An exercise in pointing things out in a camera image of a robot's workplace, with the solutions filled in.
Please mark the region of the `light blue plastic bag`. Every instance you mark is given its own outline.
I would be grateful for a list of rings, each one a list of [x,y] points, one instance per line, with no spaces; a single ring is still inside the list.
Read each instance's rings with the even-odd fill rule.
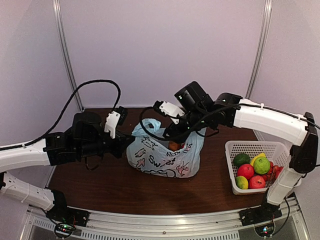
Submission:
[[[204,137],[192,132],[186,140],[186,148],[177,151],[168,149],[169,143],[148,135],[145,127],[157,137],[162,137],[165,129],[161,122],[154,118],[145,118],[137,124],[131,135],[135,137],[126,149],[129,165],[146,174],[167,178],[191,178],[200,168],[200,153]]]

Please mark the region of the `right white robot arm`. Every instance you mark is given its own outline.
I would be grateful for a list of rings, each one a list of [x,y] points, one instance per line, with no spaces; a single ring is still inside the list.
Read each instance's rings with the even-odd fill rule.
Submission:
[[[203,128],[216,130],[219,125],[250,129],[291,143],[288,164],[267,190],[265,203],[256,210],[259,220],[268,220],[302,176],[317,166],[318,129],[310,112],[293,114],[255,103],[232,93],[222,93],[216,100],[193,81],[175,93],[181,106],[168,101],[160,112],[172,119],[163,136],[168,141],[183,143],[190,133]]]

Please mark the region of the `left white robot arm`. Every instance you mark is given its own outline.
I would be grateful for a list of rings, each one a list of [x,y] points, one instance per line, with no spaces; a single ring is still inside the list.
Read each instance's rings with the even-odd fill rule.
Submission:
[[[45,188],[49,169],[105,154],[120,158],[134,137],[117,130],[126,118],[112,111],[102,122],[94,112],[77,113],[70,128],[46,133],[38,140],[0,148],[0,193],[52,212],[61,222],[72,218],[65,196]]]

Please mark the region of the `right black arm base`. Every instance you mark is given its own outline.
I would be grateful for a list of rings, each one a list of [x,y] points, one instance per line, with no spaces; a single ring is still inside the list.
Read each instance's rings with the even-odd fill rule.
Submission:
[[[242,226],[268,222],[283,214],[279,205],[263,202],[260,206],[243,209],[238,212]]]

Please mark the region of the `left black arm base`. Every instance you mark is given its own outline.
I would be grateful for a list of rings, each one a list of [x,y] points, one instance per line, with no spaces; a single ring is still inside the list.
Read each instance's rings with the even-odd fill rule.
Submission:
[[[90,213],[87,210],[68,207],[65,195],[58,190],[53,193],[53,207],[46,211],[49,219],[67,223],[72,226],[86,227]]]

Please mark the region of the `orange fruit in bag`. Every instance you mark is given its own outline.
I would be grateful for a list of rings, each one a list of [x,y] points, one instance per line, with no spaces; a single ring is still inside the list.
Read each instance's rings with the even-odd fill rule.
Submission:
[[[169,141],[168,143],[168,149],[171,151],[178,151],[182,148],[182,144],[181,143],[176,143],[174,141]]]

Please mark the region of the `dark green fruit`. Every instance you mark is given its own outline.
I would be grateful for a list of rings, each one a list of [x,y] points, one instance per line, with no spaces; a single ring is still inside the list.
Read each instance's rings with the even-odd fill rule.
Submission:
[[[244,164],[249,164],[250,162],[251,162],[250,156],[245,153],[239,153],[233,158],[233,164],[236,167],[240,167]]]

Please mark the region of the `small green yellow fruit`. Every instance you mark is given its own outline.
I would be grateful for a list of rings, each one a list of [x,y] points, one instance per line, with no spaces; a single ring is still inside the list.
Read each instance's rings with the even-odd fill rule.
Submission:
[[[247,190],[249,188],[249,182],[244,176],[237,176],[235,178],[235,183],[241,190]]]

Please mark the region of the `red apple back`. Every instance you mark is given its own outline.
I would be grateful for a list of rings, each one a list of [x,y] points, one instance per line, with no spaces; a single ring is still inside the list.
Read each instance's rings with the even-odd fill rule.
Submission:
[[[254,175],[254,167],[249,163],[241,165],[237,170],[237,176],[245,177],[247,180],[250,180]]]

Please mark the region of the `red apple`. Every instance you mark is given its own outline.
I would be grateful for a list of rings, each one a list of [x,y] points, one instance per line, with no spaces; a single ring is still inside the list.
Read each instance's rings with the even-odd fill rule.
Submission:
[[[254,175],[254,167],[249,163],[241,165],[237,170],[237,176],[245,177],[247,180],[250,180]]]
[[[266,186],[266,181],[261,175],[255,175],[248,182],[249,189],[263,189]]]

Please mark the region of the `large green apple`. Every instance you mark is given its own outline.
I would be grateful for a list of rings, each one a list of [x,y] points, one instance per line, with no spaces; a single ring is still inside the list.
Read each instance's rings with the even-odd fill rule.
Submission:
[[[271,168],[270,161],[266,157],[260,157],[254,162],[253,168],[256,174],[267,174]]]

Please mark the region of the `white plastic basket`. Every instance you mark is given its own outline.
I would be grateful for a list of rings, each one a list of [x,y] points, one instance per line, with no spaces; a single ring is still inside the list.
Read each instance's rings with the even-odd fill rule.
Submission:
[[[290,159],[287,147],[273,141],[228,141],[225,156],[235,195],[264,193]]]

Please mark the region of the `red apple front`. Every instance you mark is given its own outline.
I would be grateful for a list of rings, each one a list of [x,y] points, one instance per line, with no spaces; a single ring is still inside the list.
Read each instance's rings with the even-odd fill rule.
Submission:
[[[263,189],[266,186],[266,181],[261,175],[255,175],[248,182],[249,189]]]

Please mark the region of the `aluminium front rail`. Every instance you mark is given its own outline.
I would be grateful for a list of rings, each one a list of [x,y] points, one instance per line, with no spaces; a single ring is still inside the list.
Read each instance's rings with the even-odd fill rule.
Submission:
[[[308,240],[306,222],[296,197],[280,205],[282,215],[243,225],[239,210],[180,215],[138,215],[89,211],[86,226],[77,226],[69,240],[263,240],[274,225],[273,240]]]

